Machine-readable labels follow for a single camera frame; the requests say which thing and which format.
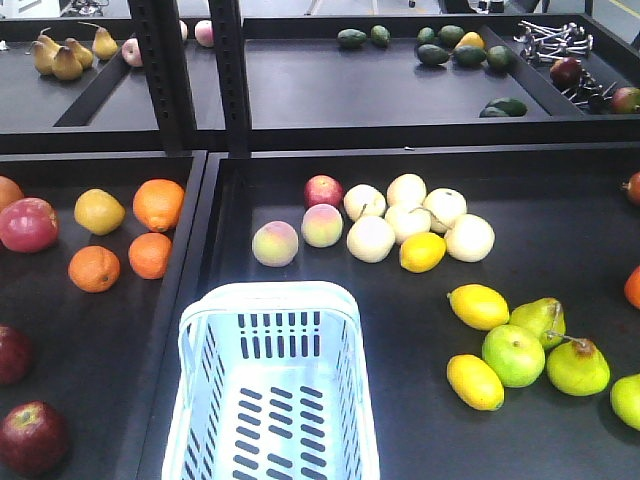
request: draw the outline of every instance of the green apple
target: green apple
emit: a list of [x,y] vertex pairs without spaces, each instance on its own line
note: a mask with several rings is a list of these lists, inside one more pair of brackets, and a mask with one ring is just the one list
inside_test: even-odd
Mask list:
[[482,359],[496,372],[505,387],[531,385],[544,370],[544,348],[529,330],[500,325],[487,333]]
[[610,399],[615,414],[631,428],[640,430],[640,373],[616,380]]

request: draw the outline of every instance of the yellow lemon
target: yellow lemon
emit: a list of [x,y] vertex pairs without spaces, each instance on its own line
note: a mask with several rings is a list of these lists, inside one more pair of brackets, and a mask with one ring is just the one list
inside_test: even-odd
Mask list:
[[477,330],[489,331],[509,321],[509,306],[494,289],[470,283],[447,294],[453,312]]
[[451,357],[447,364],[447,380],[458,396],[476,410],[497,410],[504,403],[504,387],[500,378],[475,355]]
[[480,35],[476,32],[467,32],[460,39],[456,47],[461,47],[462,45],[472,45],[474,47],[484,48],[485,43]]
[[414,233],[400,245],[400,265],[413,273],[435,267],[447,251],[447,244],[433,232]]
[[87,190],[76,200],[73,217],[94,235],[106,235],[124,221],[125,209],[110,193],[99,188]]

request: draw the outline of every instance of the pink peach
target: pink peach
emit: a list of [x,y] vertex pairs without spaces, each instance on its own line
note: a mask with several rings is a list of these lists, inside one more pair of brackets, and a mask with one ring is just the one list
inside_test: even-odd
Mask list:
[[298,253],[298,234],[287,222],[269,222],[253,235],[251,249],[261,264],[267,267],[284,267]]
[[324,248],[340,239],[343,224],[337,208],[328,203],[319,203],[305,212],[300,230],[309,245]]

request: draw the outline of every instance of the red apple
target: red apple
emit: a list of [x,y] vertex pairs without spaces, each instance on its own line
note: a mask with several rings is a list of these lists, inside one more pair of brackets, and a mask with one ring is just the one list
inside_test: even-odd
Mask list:
[[0,324],[0,385],[10,385],[21,380],[34,360],[31,339],[9,325]]
[[26,477],[58,465],[70,444],[66,419],[43,401],[18,405],[0,425],[0,461]]
[[132,67],[142,66],[142,54],[140,53],[137,38],[132,37],[124,42],[122,45],[122,58]]
[[0,241],[9,250],[35,253],[58,239],[58,216],[45,200],[26,197],[0,212]]
[[306,208],[319,203],[328,203],[336,208],[344,197],[344,188],[340,182],[329,175],[316,175],[307,180],[304,186],[304,204]]
[[577,85],[582,75],[580,60],[574,57],[564,57],[556,60],[549,70],[553,84],[560,90]]

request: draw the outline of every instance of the white plastic basket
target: white plastic basket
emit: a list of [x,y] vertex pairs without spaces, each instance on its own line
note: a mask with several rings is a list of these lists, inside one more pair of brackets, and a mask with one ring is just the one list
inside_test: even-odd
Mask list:
[[235,283],[187,307],[163,480],[378,480],[360,316],[328,282]]

